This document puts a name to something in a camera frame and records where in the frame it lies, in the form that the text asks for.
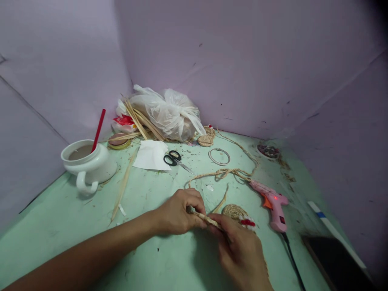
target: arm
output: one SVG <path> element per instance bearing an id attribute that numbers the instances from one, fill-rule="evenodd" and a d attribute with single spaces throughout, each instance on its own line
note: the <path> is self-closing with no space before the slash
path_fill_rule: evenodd
<path id="1" fill-rule="evenodd" d="M 187 206 L 205 213 L 202 197 L 195 189 L 178 190 L 158 209 L 100 233 L 59 254 L 21 277 L 4 291 L 85 290 L 126 254 L 151 237 L 183 234 L 193 227 L 205 228 Z"/>
<path id="2" fill-rule="evenodd" d="M 264 259 L 263 247 L 257 235 L 231 218 L 210 214 L 225 233 L 214 226 L 210 231 L 218 239 L 219 259 L 222 267 L 241 291 L 273 291 Z"/>

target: left hand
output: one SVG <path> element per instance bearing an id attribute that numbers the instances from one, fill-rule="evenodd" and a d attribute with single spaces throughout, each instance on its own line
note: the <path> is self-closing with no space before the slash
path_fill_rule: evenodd
<path id="1" fill-rule="evenodd" d="M 201 194 L 194 188 L 179 189 L 162 206 L 154 210 L 163 234 L 184 234 L 190 229 L 206 228 L 206 223 L 194 214 L 187 213 L 186 207 L 192 206 L 206 215 Z"/>

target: purple wall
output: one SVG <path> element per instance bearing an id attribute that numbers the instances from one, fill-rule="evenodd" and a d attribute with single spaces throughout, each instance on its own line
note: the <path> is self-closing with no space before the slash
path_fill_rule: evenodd
<path id="1" fill-rule="evenodd" d="M 2 0 L 0 54 L 0 128 L 13 141 L 0 145 L 1 232 L 64 172 L 61 150 L 94 137 L 102 108 L 110 128 L 132 84 L 113 0 Z"/>
<path id="2" fill-rule="evenodd" d="M 372 276 L 388 258 L 388 56 L 372 62 L 288 139 Z"/>
<path id="3" fill-rule="evenodd" d="M 362 0 L 115 5 L 134 84 L 187 94 L 204 124 L 227 131 L 272 138 L 296 129 L 290 144 L 380 279 L 388 93 L 380 15 Z"/>
<path id="4" fill-rule="evenodd" d="M 186 93 L 204 124 L 285 137 L 382 51 L 364 1 L 116 0 L 134 84 Z"/>

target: mug handle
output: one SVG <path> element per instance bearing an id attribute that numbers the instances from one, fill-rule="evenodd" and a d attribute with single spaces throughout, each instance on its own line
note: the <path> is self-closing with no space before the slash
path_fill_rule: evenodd
<path id="1" fill-rule="evenodd" d="M 77 175 L 77 188 L 81 194 L 83 194 L 85 196 L 89 196 L 90 194 L 93 194 L 94 192 L 96 192 L 97 187 L 98 187 L 98 181 L 94 181 L 92 183 L 91 187 L 87 187 L 85 184 L 85 175 L 86 175 L 85 171 L 78 173 L 78 175 Z"/>

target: blue tape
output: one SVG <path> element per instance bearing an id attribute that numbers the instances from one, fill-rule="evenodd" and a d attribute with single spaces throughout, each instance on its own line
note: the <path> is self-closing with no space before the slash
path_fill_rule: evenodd
<path id="1" fill-rule="evenodd" d="M 323 214 L 323 212 L 317 212 L 316 213 L 318 215 L 319 218 L 325 218 L 326 216 Z"/>

